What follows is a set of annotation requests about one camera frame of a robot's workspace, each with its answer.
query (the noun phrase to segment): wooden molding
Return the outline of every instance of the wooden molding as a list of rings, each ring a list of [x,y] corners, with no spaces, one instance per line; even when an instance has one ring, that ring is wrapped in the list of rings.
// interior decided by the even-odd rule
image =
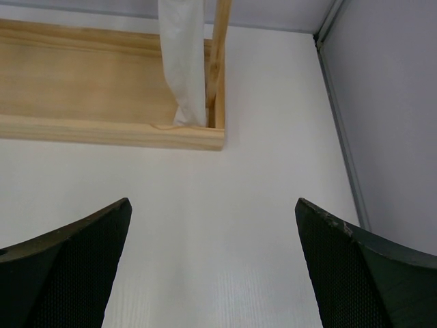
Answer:
[[[214,126],[173,126],[158,36],[0,19],[0,137],[220,150],[221,90]]]
[[[206,75],[206,107],[211,111],[219,87],[221,63],[224,62],[225,40],[232,0],[217,0],[209,68]]]

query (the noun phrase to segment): white surface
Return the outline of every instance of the white surface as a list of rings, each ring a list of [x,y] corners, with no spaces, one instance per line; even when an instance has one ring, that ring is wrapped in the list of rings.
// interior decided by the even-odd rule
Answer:
[[[437,256],[437,1],[342,10],[322,51],[370,228]]]
[[[0,0],[2,2],[149,18],[158,16],[157,0]],[[214,20],[216,2],[206,0],[207,21]],[[332,4],[333,0],[235,0],[231,24],[315,33]]]
[[[230,28],[226,83],[222,152],[0,140],[0,247],[126,196],[104,328],[321,327],[294,205],[357,218],[312,36]]]

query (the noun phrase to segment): wooden board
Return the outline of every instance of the wooden board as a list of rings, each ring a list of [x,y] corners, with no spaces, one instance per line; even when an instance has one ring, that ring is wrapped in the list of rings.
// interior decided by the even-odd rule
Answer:
[[[176,108],[158,36],[0,20],[0,137],[223,147],[224,123],[172,126]]]
[[[211,54],[208,70],[206,71],[206,107],[212,111],[219,88],[221,66],[225,57],[225,40],[232,0],[217,0],[212,32]]]

